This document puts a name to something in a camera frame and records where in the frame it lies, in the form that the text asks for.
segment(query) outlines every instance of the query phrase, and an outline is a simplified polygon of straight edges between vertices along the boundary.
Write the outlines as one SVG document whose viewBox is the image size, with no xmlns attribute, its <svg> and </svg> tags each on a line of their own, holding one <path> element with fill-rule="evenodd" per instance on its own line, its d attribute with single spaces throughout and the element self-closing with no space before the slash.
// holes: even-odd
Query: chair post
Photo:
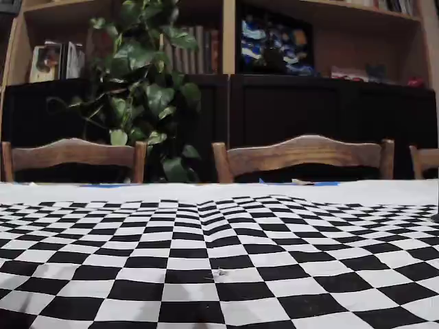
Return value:
<svg viewBox="0 0 439 329">
<path fill-rule="evenodd" d="M 381 159 L 379 164 L 379 171 L 382 180 L 393 179 L 394 153 L 394 141 L 388 139 L 383 140 L 381 143 Z"/>
<path fill-rule="evenodd" d="M 416 146 L 410 145 L 410 154 L 412 155 L 414 178 L 416 180 L 421 180 L 424 178 L 424 176 L 423 176 L 423 168 L 420 163 L 418 148 Z"/>
<path fill-rule="evenodd" d="M 5 170 L 5 181 L 12 183 L 14 181 L 14 168 L 12 164 L 11 143 L 2 142 L 1 151 L 3 154 L 3 168 Z"/>
<path fill-rule="evenodd" d="M 147 144 L 144 142 L 136 142 L 134 146 L 134 166 L 132 168 L 132 182 L 135 184 L 143 183 L 145 171 Z"/>
<path fill-rule="evenodd" d="M 218 174 L 219 183 L 233 183 L 233 174 L 230 171 L 230 166 L 228 163 L 226 144 L 224 143 L 213 143 L 213 155 L 215 157 L 215 167 Z"/>
</svg>

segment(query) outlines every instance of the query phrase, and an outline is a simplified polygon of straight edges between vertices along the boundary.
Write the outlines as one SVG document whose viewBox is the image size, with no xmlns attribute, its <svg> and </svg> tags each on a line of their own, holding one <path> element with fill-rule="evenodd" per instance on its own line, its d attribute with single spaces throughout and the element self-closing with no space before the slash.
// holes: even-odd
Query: wooden chair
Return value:
<svg viewBox="0 0 439 329">
<path fill-rule="evenodd" d="M 418 149 L 410 145 L 412 154 L 413 172 L 416 180 L 424 178 L 423 172 L 439 167 L 439 149 Z"/>
<path fill-rule="evenodd" d="M 220 183 L 232 183 L 244 173 L 270 171 L 320 163 L 337 167 L 379 168 L 381 179 L 393 178 L 394 142 L 351 144 L 323 136 L 304 135 L 279 144 L 226 150 L 224 143 L 213 143 L 215 166 Z"/>
<path fill-rule="evenodd" d="M 132 182 L 143 183 L 146 147 L 142 142 L 136 142 L 135 147 L 110 146 L 72 138 L 33 149 L 12 149 L 9 142 L 2 142 L 5 178 L 13 182 L 16 171 L 82 163 L 127 167 L 132 170 Z"/>
</svg>

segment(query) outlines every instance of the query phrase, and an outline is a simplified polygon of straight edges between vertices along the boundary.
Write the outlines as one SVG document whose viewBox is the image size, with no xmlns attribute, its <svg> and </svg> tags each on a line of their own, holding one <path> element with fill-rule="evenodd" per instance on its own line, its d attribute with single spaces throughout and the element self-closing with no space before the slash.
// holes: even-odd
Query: framed picture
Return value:
<svg viewBox="0 0 439 329">
<path fill-rule="evenodd" d="M 315 75 L 313 29 L 310 24 L 242 1 L 239 4 L 239 72 Z"/>
<path fill-rule="evenodd" d="M 21 0 L 0 0 L 0 14 L 18 14 Z"/>
</svg>

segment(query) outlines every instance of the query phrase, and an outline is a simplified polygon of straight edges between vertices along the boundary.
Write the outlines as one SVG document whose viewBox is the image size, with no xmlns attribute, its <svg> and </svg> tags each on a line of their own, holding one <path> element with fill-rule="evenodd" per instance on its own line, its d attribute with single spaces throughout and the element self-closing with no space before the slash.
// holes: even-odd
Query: black cabinet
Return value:
<svg viewBox="0 0 439 329">
<path fill-rule="evenodd" d="M 344 80 L 234 75 L 230 146 L 277 143 L 301 134 L 345 142 L 395 140 L 397 179 L 413 178 L 408 146 L 437 147 L 432 90 Z"/>
<path fill-rule="evenodd" d="M 204 182 L 216 182 L 216 172 L 211 143 L 227 139 L 227 90 L 226 75 L 192 75 L 189 77 L 202 92 L 202 112 L 192 143 L 202 156 L 196 164 Z M 76 112 L 65 110 L 50 97 L 70 101 L 74 95 L 85 96 L 86 80 L 65 80 L 10 86 L 5 90 L 3 107 L 2 140 L 10 141 L 13 147 L 37 147 L 61 138 L 83 138 L 85 121 Z M 88 124 L 87 138 L 90 141 L 108 141 L 108 132 Z M 83 181 L 114 182 L 114 168 L 96 169 L 86 165 L 67 165 L 31 173 L 22 173 L 18 179 L 24 181 Z"/>
</svg>

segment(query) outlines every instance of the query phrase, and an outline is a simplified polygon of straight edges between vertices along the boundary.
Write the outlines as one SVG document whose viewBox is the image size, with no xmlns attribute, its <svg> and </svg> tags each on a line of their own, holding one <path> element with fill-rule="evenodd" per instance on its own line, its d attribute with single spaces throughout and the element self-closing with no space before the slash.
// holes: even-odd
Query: blue artwork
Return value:
<svg viewBox="0 0 439 329">
<path fill-rule="evenodd" d="M 310 34 L 310 26 L 305 23 L 246 8 L 241 21 L 244 71 L 314 75 Z"/>
</svg>

